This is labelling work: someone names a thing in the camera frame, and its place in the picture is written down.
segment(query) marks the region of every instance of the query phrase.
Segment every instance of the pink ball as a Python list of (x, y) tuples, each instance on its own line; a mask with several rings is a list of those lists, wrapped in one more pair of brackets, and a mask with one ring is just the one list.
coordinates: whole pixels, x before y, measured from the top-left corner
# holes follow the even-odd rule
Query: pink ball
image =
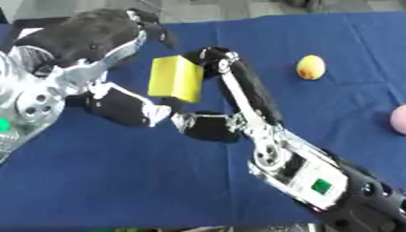
[(393, 111), (391, 125), (400, 134), (406, 135), (406, 105), (402, 105)]

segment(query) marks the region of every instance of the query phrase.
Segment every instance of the yellow cube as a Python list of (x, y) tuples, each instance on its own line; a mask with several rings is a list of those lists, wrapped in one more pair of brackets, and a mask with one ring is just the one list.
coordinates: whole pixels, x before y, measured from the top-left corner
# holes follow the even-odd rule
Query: yellow cube
[(198, 102), (202, 80), (203, 68), (181, 55), (156, 58), (150, 71), (148, 95)]

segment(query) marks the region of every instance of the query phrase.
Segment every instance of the blue tablecloth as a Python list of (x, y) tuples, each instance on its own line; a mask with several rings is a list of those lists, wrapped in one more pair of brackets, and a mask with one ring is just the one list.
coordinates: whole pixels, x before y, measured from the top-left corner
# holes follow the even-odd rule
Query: blue tablecloth
[[(405, 21), (405, 13), (375, 13), (172, 24), (178, 49), (149, 43), (134, 63), (110, 78), (145, 93), (152, 58), (229, 47), (255, 67), (291, 131), (405, 188), (406, 138), (388, 122), (406, 100)], [(295, 74), (295, 63), (307, 54), (326, 60), (322, 80)], [(223, 111), (227, 105), (215, 82), (205, 82), (202, 101), (189, 108)], [(315, 221), (248, 174), (252, 148), (249, 141), (189, 139), (169, 121), (154, 129), (126, 128), (69, 108), (0, 169), (0, 227)]]

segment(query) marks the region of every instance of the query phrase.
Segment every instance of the green label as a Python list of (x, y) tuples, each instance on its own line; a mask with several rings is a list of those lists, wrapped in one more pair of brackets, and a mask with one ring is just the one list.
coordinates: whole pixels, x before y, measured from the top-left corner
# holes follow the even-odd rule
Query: green label
[(318, 179), (312, 186), (312, 189), (322, 195), (324, 195), (332, 184), (329, 182), (325, 181), (324, 179)]
[(0, 131), (8, 132), (10, 131), (10, 121), (6, 118), (0, 118)]

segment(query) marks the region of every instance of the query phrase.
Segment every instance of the robotic arm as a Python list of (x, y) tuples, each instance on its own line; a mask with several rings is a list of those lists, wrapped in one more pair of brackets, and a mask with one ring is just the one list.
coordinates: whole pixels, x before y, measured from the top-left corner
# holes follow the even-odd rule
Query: robotic arm
[[(0, 163), (52, 125), (72, 96), (85, 96), (91, 112), (123, 124), (154, 126), (169, 115), (170, 107), (106, 82), (109, 69), (149, 38), (175, 43), (153, 14), (101, 9), (29, 34), (9, 54), (0, 53)], [(124, 107), (131, 111), (123, 115)]]
[(406, 231), (406, 196), (284, 127), (280, 113), (253, 70), (237, 53), (204, 48), (185, 55), (219, 76), (235, 114), (177, 113), (179, 130), (200, 140), (255, 144), (249, 172), (279, 189), (340, 232)]

